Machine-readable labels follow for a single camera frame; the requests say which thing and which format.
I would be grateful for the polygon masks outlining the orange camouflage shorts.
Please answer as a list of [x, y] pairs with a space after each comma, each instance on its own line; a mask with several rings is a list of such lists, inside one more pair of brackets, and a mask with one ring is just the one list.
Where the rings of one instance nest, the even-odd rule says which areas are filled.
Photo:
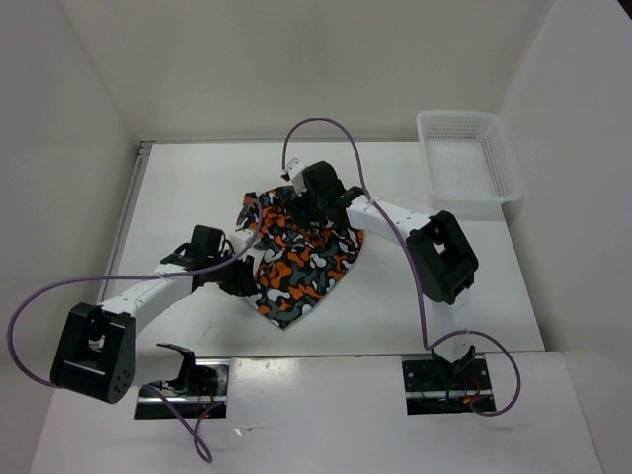
[[364, 232], [329, 218], [310, 217], [294, 189], [244, 194], [236, 229], [258, 231], [263, 256], [254, 272], [251, 305], [281, 329], [311, 312], [355, 265]]

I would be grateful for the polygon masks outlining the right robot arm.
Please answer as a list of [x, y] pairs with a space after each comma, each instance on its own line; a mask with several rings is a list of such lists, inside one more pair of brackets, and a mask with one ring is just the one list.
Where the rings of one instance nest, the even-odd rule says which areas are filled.
[[282, 177], [292, 184], [293, 203], [306, 218], [340, 223], [403, 247], [420, 302], [428, 302], [440, 322], [439, 341], [424, 343], [434, 380], [444, 388], [458, 386], [475, 358], [467, 336], [468, 306], [479, 262], [454, 215], [408, 210], [362, 187], [347, 188], [325, 161], [306, 165], [293, 158], [282, 165]]

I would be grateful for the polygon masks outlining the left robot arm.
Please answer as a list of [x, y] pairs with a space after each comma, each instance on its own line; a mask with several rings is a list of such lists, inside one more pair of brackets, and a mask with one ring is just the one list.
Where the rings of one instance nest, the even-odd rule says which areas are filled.
[[190, 241], [161, 259], [150, 279], [97, 304], [80, 302], [70, 309], [50, 370], [51, 383], [109, 404], [133, 386], [189, 393], [200, 378], [195, 353], [174, 343], [142, 353], [137, 337], [208, 283], [239, 297], [255, 294], [254, 263], [246, 249], [235, 250], [222, 230], [195, 226]]

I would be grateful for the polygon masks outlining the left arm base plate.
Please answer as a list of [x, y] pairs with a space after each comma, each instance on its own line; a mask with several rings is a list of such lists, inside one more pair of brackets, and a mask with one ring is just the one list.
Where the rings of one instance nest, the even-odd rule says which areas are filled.
[[[186, 420], [225, 419], [227, 410], [229, 359], [198, 358], [187, 381], [153, 382], [151, 386]], [[151, 390], [139, 391], [134, 418], [140, 421], [176, 419]]]

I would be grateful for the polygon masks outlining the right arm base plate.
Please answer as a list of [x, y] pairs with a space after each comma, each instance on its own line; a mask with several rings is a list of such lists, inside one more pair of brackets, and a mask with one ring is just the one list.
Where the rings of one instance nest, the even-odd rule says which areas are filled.
[[401, 360], [407, 414], [439, 415], [470, 413], [470, 405], [483, 413], [497, 410], [487, 363], [474, 359], [464, 374], [446, 388], [428, 356]]

